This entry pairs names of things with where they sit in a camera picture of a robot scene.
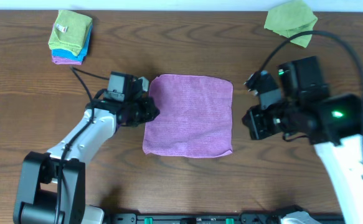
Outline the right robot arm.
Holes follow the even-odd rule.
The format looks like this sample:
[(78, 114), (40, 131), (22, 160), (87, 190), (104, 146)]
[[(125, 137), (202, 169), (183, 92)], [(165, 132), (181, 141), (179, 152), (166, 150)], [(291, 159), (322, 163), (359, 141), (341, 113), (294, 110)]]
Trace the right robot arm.
[(307, 138), (324, 164), (346, 223), (363, 223), (362, 103), (332, 96), (315, 56), (278, 66), (281, 83), (266, 71), (245, 82), (259, 98), (242, 118), (252, 140), (281, 133), (286, 142)]

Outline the purple microfiber cloth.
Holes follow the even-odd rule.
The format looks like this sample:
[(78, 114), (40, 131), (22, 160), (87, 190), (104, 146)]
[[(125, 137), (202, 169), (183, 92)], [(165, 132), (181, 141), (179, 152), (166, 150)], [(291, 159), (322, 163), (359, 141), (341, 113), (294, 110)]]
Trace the purple microfiber cloth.
[(145, 125), (145, 154), (205, 159), (233, 152), (230, 81), (163, 74), (152, 81), (149, 95), (160, 114)]

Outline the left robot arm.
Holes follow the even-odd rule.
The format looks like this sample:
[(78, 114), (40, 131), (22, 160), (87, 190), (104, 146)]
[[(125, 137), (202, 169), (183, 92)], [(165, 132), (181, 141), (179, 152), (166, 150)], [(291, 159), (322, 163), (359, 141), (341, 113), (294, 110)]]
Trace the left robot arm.
[(86, 167), (120, 126), (137, 126), (159, 115), (151, 97), (132, 101), (95, 98), (81, 121), (46, 153), (23, 160), (14, 223), (102, 223), (104, 212), (85, 202)]

